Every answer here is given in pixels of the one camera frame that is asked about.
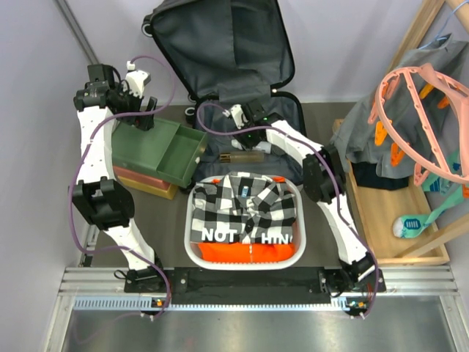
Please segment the black white checked shirt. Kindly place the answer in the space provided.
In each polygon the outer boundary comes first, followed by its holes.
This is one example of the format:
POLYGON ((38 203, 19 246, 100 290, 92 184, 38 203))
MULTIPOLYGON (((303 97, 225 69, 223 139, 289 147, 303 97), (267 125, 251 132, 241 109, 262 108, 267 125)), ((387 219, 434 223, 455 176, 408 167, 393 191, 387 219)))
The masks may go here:
POLYGON ((290 244, 296 196, 285 182, 231 172, 192 191, 190 240, 194 243, 290 244))

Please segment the green drawer box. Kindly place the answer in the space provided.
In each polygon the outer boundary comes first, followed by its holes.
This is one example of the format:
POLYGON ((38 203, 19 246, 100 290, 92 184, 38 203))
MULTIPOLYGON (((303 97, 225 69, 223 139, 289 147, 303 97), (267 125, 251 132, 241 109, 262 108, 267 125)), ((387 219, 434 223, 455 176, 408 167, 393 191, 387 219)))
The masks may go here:
POLYGON ((170 120, 156 118, 148 131, 121 123, 112 134, 114 174, 127 187, 173 199, 190 185, 206 146, 206 133, 170 120))

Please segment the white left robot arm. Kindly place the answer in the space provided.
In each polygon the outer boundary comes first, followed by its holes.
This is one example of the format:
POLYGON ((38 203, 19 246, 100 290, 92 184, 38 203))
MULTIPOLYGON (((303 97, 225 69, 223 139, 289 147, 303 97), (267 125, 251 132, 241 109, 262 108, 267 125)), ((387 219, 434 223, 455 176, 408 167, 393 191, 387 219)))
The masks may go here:
POLYGON ((88 224, 107 234, 124 254, 128 268, 144 271, 155 251, 135 221, 132 194, 118 182, 112 161, 112 134, 118 122, 141 116, 149 73, 127 63, 125 77, 110 65, 88 67, 89 80, 73 102, 81 128, 81 162, 69 188, 70 201, 88 224))

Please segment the frosted bottle gold cap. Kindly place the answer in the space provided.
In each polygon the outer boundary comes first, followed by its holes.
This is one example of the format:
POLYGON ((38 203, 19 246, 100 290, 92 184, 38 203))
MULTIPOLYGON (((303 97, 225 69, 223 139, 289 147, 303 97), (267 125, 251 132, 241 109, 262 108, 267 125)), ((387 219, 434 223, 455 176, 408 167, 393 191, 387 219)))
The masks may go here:
POLYGON ((265 154, 257 151, 237 151, 219 155, 219 161, 228 164, 262 163, 264 159, 265 154))

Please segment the white black space suitcase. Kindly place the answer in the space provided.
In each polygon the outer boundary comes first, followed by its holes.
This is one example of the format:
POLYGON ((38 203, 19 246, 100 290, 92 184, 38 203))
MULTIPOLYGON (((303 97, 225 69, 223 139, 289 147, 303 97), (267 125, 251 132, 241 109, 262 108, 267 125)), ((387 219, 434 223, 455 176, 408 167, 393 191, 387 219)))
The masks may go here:
POLYGON ((282 176, 296 185, 302 169, 274 149, 262 163, 223 163, 233 151, 236 128, 222 109, 258 100, 296 131, 304 132, 298 98, 285 90, 295 62, 277 1, 164 1, 144 17, 151 37, 196 104, 193 127, 210 129, 193 180, 244 171, 282 176))

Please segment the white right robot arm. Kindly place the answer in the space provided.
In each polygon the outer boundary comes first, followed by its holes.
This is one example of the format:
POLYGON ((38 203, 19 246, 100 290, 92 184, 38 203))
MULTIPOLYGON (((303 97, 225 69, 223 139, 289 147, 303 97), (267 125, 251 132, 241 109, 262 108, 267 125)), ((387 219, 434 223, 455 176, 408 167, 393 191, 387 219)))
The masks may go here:
POLYGON ((242 146, 268 142, 302 166, 303 188, 328 220, 346 282, 355 286, 366 279, 378 281, 376 258, 358 235, 348 207, 346 177, 337 149, 308 139, 281 115, 268 114, 257 100, 235 104, 225 115, 234 120, 242 146))

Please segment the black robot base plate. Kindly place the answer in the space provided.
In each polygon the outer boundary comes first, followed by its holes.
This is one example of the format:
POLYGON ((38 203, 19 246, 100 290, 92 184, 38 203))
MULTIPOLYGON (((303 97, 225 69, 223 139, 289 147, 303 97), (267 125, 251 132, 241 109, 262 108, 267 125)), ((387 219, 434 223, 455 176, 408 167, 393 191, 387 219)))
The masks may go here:
POLYGON ((275 271, 211 271, 177 267, 163 271, 171 302, 181 305, 267 305, 329 302, 331 293, 385 291, 383 273, 353 284, 341 269, 290 267, 275 271))

